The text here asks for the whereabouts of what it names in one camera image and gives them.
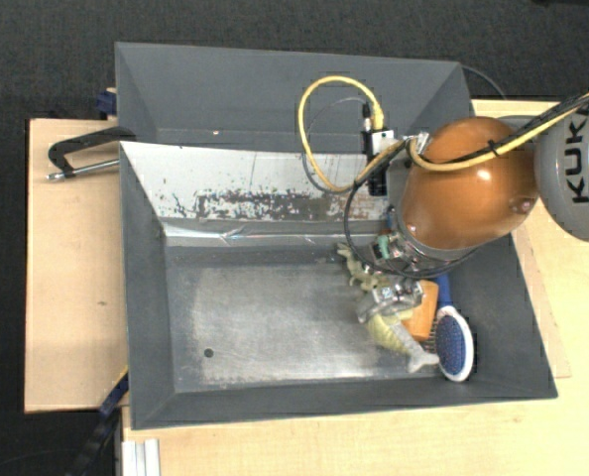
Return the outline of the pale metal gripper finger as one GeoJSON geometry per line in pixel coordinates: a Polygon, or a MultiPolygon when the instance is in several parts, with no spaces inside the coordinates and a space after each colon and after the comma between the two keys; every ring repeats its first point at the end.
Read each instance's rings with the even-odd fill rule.
{"type": "Polygon", "coordinates": [[[374,315],[390,315],[398,311],[398,296],[391,287],[374,288],[358,301],[356,315],[365,323],[374,315]]]}
{"type": "Polygon", "coordinates": [[[423,288],[420,282],[397,282],[395,295],[395,316],[408,318],[412,316],[412,310],[422,304],[423,288]]]}

